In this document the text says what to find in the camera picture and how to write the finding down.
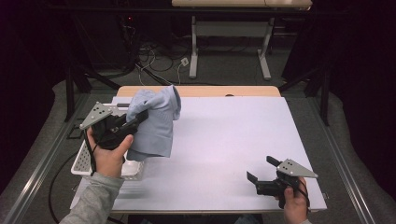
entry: sleeve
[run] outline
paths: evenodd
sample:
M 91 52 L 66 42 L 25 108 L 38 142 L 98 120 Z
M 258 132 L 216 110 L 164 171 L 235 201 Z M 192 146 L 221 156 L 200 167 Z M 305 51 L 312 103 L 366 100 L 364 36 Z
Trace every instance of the sleeve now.
M 123 181 L 95 173 L 91 184 L 61 223 L 106 223 Z
M 300 224 L 312 224 L 308 219 Z

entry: fabric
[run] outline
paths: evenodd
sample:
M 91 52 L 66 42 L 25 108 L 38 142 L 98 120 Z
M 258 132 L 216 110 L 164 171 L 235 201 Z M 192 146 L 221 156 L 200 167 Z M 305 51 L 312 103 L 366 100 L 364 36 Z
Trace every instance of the fabric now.
M 308 219 L 300 224 L 312 224 Z
M 251 214 L 242 215 L 234 224 L 260 224 L 260 222 Z
M 61 223 L 106 223 L 124 180 L 94 173 L 76 206 Z
M 181 102 L 175 86 L 168 86 L 160 92 L 140 90 L 132 99 L 126 121 L 148 110 L 148 118 L 134 134 L 134 141 L 128 150 L 129 161 L 143 161 L 148 157 L 170 157 L 173 143 L 173 120 L 180 118 Z

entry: human hand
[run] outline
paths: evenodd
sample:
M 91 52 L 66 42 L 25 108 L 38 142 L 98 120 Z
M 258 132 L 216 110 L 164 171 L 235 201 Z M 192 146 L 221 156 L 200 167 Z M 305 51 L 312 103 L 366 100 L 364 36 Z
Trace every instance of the human hand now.
M 91 148 L 95 148 L 96 143 L 93 139 L 92 133 L 92 128 L 90 128 L 87 132 L 88 140 L 90 141 Z M 120 178 L 123 163 L 122 157 L 133 141 L 134 137 L 129 134 L 120 143 L 120 145 L 113 150 L 102 149 L 99 146 L 96 146 L 96 149 L 93 152 L 93 156 L 96 160 L 96 172 L 101 175 Z
M 305 194 L 306 192 L 306 182 L 305 179 L 299 177 L 300 185 L 299 188 Z M 300 192 L 296 191 L 294 193 L 292 187 L 287 187 L 285 189 L 285 208 L 284 208 L 284 217 L 286 223 L 288 224 L 295 224 L 295 223 L 302 223 L 307 219 L 307 201 L 305 196 Z

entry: light blue cloth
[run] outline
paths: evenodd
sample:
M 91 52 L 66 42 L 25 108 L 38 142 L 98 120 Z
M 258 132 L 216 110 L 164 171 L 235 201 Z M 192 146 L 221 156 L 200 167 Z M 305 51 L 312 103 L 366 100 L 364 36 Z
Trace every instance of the light blue cloth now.
M 128 150 L 129 161 L 143 161 L 148 157 L 170 157 L 173 143 L 173 120 L 180 118 L 181 102 L 177 89 L 169 86 L 155 93 L 140 90 L 132 99 L 126 121 L 148 110 L 148 118 L 143 121 Z

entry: white stand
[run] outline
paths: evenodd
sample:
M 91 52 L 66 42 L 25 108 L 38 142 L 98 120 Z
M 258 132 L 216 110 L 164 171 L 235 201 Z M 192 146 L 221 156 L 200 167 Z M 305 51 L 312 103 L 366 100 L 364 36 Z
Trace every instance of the white stand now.
M 196 21 L 192 17 L 191 35 L 192 35 L 192 54 L 190 65 L 190 78 L 197 77 L 198 65 L 198 48 L 196 38 L 198 35 L 210 36 L 251 36 L 263 37 L 262 48 L 258 49 L 259 61 L 262 67 L 262 75 L 265 80 L 270 80 L 271 75 L 268 64 L 265 59 L 265 53 L 270 41 L 273 21 Z

